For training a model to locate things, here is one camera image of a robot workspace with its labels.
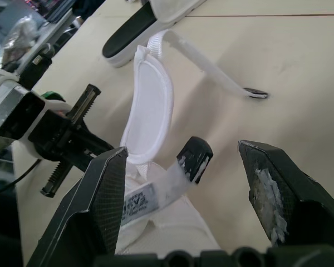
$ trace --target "black rubber pad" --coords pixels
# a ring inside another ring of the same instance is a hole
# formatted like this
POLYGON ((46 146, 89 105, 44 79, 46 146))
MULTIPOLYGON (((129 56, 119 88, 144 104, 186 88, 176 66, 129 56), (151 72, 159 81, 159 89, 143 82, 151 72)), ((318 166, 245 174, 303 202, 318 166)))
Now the black rubber pad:
POLYGON ((151 4, 148 2, 107 40, 102 49, 103 56, 106 58, 115 56, 156 21, 151 4))

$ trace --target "white residue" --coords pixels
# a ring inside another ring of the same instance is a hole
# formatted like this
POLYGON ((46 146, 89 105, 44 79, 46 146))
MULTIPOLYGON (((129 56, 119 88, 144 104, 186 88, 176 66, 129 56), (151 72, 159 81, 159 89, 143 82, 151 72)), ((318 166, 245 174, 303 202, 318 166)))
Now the white residue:
POLYGON ((199 170, 198 170, 197 174, 195 175, 194 181, 202 175, 202 172, 207 167, 208 162, 209 162, 209 157, 206 157, 205 160, 203 161, 203 163, 200 164, 199 170))
POLYGON ((185 166, 185 156, 182 156, 182 158, 178 161, 179 165, 184 168, 185 166))
POLYGON ((272 245, 277 241, 284 242, 287 233, 287 222, 283 218, 283 203, 277 183, 272 180, 268 169, 255 170, 259 178, 258 186, 254 187, 254 201, 257 202, 259 218, 271 237, 272 245))

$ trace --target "plastic bag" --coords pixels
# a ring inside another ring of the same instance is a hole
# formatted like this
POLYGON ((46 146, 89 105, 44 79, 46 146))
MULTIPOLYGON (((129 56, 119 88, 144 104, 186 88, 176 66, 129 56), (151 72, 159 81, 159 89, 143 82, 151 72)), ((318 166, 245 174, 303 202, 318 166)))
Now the plastic bag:
POLYGON ((0 47, 0 68, 18 61, 35 44, 37 25, 32 16, 21 18, 5 37, 0 47))

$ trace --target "black cable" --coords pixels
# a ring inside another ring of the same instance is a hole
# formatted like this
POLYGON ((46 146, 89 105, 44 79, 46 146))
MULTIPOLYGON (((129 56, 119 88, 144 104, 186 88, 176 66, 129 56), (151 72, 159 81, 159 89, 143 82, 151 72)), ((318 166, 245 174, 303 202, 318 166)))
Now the black cable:
POLYGON ((0 193, 8 190, 11 186, 14 186, 15 184, 17 184, 18 182, 20 182, 23 178, 25 178, 42 160, 36 160, 36 162, 27 170, 24 172, 23 175, 21 175, 19 178, 17 178, 16 180, 14 180, 14 182, 11 182, 5 186, 3 186, 2 188, 0 188, 0 193))

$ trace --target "table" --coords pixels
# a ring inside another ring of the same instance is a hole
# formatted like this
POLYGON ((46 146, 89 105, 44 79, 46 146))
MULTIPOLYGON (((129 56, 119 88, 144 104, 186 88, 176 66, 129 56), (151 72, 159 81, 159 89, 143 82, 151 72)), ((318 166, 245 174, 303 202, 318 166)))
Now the table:
MULTIPOLYGON (((168 167, 190 136, 209 142, 214 158, 188 195, 228 252, 245 245, 264 250, 269 245, 248 201, 238 140, 281 147, 334 197, 334 0, 316 2, 310 6, 306 0, 208 0, 174 26, 240 85, 271 94, 268 100, 234 96, 178 52, 166 49, 175 106, 156 162, 168 167), (316 16, 280 16, 285 14, 316 16)), ((105 2, 34 88, 38 93, 54 90, 75 103, 88 83, 97 86, 102 94, 86 123, 114 146, 119 145, 130 112, 133 69, 131 62, 112 68, 101 50, 137 8, 121 0, 105 2)), ((13 154, 19 177, 35 159, 17 143, 13 154)), ((55 166, 44 161, 17 184, 25 263, 62 197, 82 175, 73 168, 55 198, 49 199, 40 189, 55 166)))

